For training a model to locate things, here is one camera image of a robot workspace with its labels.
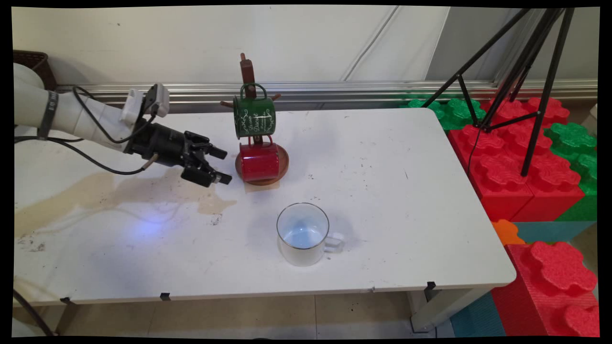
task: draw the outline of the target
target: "white enamel mug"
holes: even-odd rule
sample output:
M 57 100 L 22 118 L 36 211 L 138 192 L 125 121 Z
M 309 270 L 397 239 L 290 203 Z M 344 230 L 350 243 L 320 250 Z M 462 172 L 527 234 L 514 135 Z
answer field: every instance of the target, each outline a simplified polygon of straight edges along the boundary
M 284 208 L 276 221 L 280 251 L 296 266 L 318 262 L 324 252 L 341 252 L 344 237 L 329 232 L 325 212 L 311 203 L 294 203 Z

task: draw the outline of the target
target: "red foam block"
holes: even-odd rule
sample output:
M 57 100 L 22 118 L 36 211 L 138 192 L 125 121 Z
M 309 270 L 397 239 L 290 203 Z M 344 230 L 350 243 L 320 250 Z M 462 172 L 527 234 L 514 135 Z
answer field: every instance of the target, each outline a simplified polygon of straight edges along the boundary
M 449 132 L 450 144 L 464 169 L 467 169 L 477 134 L 478 129 L 471 125 Z M 480 132 L 469 180 L 489 219 L 494 222 L 511 219 L 533 198 L 526 185 L 527 179 L 520 176 L 520 164 L 507 156 L 504 140 L 494 132 Z
M 493 119 L 491 120 L 491 125 L 500 124 L 500 123 L 509 121 L 511 119 L 515 119 L 517 117 L 524 116 L 526 114 L 529 114 L 529 112 L 525 110 L 525 108 L 523 107 L 523 104 L 520 103 L 518 100 L 515 100 L 512 103 L 505 100 L 502 102 L 497 112 L 493 116 Z M 535 123 L 535 119 L 530 118 L 530 119 L 525 119 L 519 122 L 519 124 L 525 124 L 525 123 L 529 124 L 530 127 L 533 127 Z M 507 125 L 504 127 L 497 128 L 495 129 L 495 131 L 498 133 L 498 135 L 502 135 L 510 127 L 516 126 L 516 125 L 517 124 Z
M 517 279 L 491 295 L 507 335 L 599 337 L 597 277 L 565 242 L 507 245 Z
M 530 98 L 523 107 L 528 113 L 533 113 L 540 106 L 539 98 Z M 549 128 L 553 123 L 567 124 L 567 118 L 570 116 L 570 110 L 561 106 L 561 102 L 554 98 L 548 99 L 546 112 L 544 112 L 544 120 L 542 121 L 543 128 Z
M 515 159 L 523 161 L 524 156 Z M 566 159 L 552 153 L 534 155 L 527 180 L 534 196 L 510 221 L 555 221 L 584 197 L 579 183 L 580 175 L 570 169 Z
M 450 130 L 449 141 L 450 145 L 455 150 L 463 169 L 468 167 L 469 154 L 474 149 L 474 143 L 478 136 L 478 128 L 471 124 L 463 127 L 461 130 Z M 478 145 L 472 155 L 472 166 L 477 163 L 481 157 L 485 155 L 498 155 L 504 151 L 504 140 L 497 135 L 496 132 L 485 133 L 480 131 L 478 137 Z
M 495 99 L 490 99 L 488 102 L 481 102 L 480 108 L 485 111 L 489 111 L 494 100 Z M 515 100 L 514 102 L 509 102 L 508 98 L 504 98 L 504 100 L 502 100 L 501 104 L 499 104 L 498 106 L 498 111 L 509 109 L 509 108 L 522 108 L 522 107 L 523 107 L 523 104 L 519 102 L 518 100 Z
M 527 147 L 529 146 L 532 131 L 533 124 L 519 122 L 508 125 L 506 131 L 500 135 L 506 142 L 506 149 L 516 154 L 521 162 L 527 154 Z M 552 144 L 553 140 L 544 136 L 544 130 L 540 129 L 540 134 L 535 142 L 534 155 L 549 153 Z

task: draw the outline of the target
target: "mug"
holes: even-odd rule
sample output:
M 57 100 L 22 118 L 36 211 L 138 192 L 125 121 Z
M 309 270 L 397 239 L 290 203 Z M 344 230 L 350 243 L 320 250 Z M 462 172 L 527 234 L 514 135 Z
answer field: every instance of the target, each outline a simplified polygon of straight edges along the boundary
M 278 178 L 280 165 L 278 160 L 278 145 L 272 142 L 251 144 L 240 144 L 240 166 L 242 170 L 242 180 L 260 181 L 262 179 Z
M 284 208 L 278 215 L 276 230 L 282 255 L 296 266 L 315 264 L 324 252 L 340 252 L 345 242 L 342 234 L 329 232 L 327 215 L 312 203 L 294 203 Z
M 264 91 L 263 98 L 245 98 L 244 88 L 258 86 Z M 266 89 L 260 84 L 243 84 L 240 88 L 240 99 L 234 96 L 234 126 L 236 136 L 271 135 L 276 130 L 276 111 L 272 99 L 267 97 Z

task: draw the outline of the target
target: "black cord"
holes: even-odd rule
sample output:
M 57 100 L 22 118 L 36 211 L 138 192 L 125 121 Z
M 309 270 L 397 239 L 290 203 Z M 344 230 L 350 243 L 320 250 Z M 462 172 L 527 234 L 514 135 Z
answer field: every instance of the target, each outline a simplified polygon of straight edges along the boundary
M 508 100 L 506 100 L 506 102 L 504 103 L 504 105 L 502 106 L 501 109 L 498 109 L 496 112 L 501 111 L 506 105 L 508 105 Z M 472 155 L 474 154 L 474 151 L 476 150 L 476 145 L 478 145 L 478 138 L 480 137 L 480 132 L 482 131 L 482 127 L 484 127 L 484 123 L 480 123 L 480 128 L 478 129 L 478 135 L 476 135 L 476 142 L 474 142 L 474 147 L 472 148 L 472 151 L 469 153 L 469 159 L 468 159 L 468 169 L 466 171 L 468 177 L 471 174 L 471 171 L 469 169 L 470 165 L 472 165 Z
M 62 142 L 81 142 L 81 141 L 83 141 L 82 138 L 76 138 L 74 140 L 69 140 L 67 138 L 56 138 L 56 137 L 52 137 L 52 138 L 54 138 L 55 140 L 58 140 L 58 141 L 62 141 Z
M 48 336 L 48 337 L 53 337 L 53 332 L 51 331 L 49 326 L 47 326 L 45 321 L 40 317 L 40 315 L 36 312 L 36 310 L 34 308 L 32 308 L 30 303 L 28 301 L 26 301 L 26 299 L 24 299 L 23 296 L 21 296 L 20 293 L 17 293 L 17 290 L 15 290 L 15 289 L 13 289 L 13 297 L 17 300 L 17 302 L 19 302 L 19 304 L 26 311 L 28 311 L 28 313 L 34 319 L 34 321 L 36 322 L 36 325 L 38 325 L 38 327 L 40 327 L 42 332 L 44 332 L 45 335 Z
M 472 154 L 473 154 L 473 153 L 474 153 L 474 151 L 476 150 L 476 145 L 478 144 L 478 137 L 480 137 L 480 132 L 482 131 L 482 127 L 483 127 L 483 126 L 484 126 L 484 125 L 482 125 L 482 124 L 480 125 L 480 129 L 478 130 L 478 135 L 476 135 L 476 142 L 474 142 L 474 147 L 472 148 L 472 152 L 469 154 L 469 159 L 468 159 L 468 170 L 467 170 L 467 172 L 468 172 L 468 177 L 469 177 L 469 175 L 470 175 L 470 173 L 471 173 L 471 172 L 470 172 L 470 170 L 469 170 L 469 167 L 470 167 L 470 165 L 472 165 Z
M 81 99 L 81 97 L 78 95 L 77 93 L 77 89 L 83 93 L 85 93 L 88 97 L 90 98 L 94 98 L 88 91 L 86 91 L 84 88 L 82 88 L 81 86 L 72 86 L 72 93 L 74 93 L 76 100 L 79 102 L 79 104 L 81 104 L 81 106 L 83 107 L 83 109 L 85 109 L 85 112 L 87 112 L 87 114 L 89 115 L 89 117 L 91 118 L 92 121 L 94 121 L 94 123 L 97 125 L 97 127 L 102 131 L 102 133 L 104 134 L 104 136 L 106 136 L 106 138 L 111 141 L 112 143 L 123 143 L 123 142 L 128 142 L 130 141 L 134 136 L 140 134 L 144 128 L 147 127 L 147 125 L 151 124 L 151 122 L 153 122 L 153 120 L 155 119 L 155 115 L 152 114 L 151 118 L 149 118 L 149 120 L 147 121 L 147 123 L 145 123 L 142 127 L 138 128 L 138 130 L 134 131 L 130 136 L 122 139 L 122 140 L 115 140 L 113 139 L 108 132 L 106 132 L 106 130 L 102 127 L 102 125 L 98 122 L 98 120 L 95 118 L 94 114 L 91 113 L 91 111 L 89 111 L 89 108 L 87 107 L 87 105 L 85 105 L 85 103 L 83 102 L 83 99 Z
M 23 142 L 23 141 L 37 140 L 37 139 L 38 139 L 37 136 L 15 136 L 15 144 L 17 144 L 19 142 Z M 76 147 L 74 147 L 74 146 L 72 146 L 70 144 L 67 144 L 66 141 L 64 141 L 64 139 L 58 139 L 58 138 L 54 138 L 54 137 L 49 137 L 49 138 L 47 138 L 47 141 L 55 142 L 57 144 L 61 144 L 64 147 L 70 148 L 73 151 L 79 153 L 82 157 L 84 157 L 87 160 L 89 160 L 90 162 L 92 162 L 93 164 L 97 165 L 98 167 L 101 167 L 104 170 L 107 170 L 107 171 L 112 172 L 114 174 L 121 174 L 121 175 L 124 175 L 124 176 L 129 176 L 131 174 L 137 174 L 137 173 L 140 173 L 140 172 L 144 171 L 144 168 L 142 168 L 142 167 L 137 169 L 137 170 L 134 170 L 134 171 L 117 171 L 117 170 L 114 170 L 114 169 L 112 169 L 110 167 L 107 167 L 107 166 L 102 165 L 101 163 L 95 161 L 92 157 L 90 157 L 89 155 L 83 153 L 80 149 L 78 149 L 78 148 L 76 148 Z

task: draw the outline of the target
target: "green mug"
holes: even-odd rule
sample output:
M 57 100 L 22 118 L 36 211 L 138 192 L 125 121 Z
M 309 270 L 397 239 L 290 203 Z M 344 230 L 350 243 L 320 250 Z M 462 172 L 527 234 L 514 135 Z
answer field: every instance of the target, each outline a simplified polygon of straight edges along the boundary
M 264 91 L 263 98 L 245 98 L 244 88 L 258 86 Z M 276 130 L 276 111 L 272 99 L 267 97 L 266 89 L 260 84 L 244 84 L 240 88 L 240 99 L 234 96 L 234 125 L 236 136 L 248 137 L 258 135 L 271 135 Z

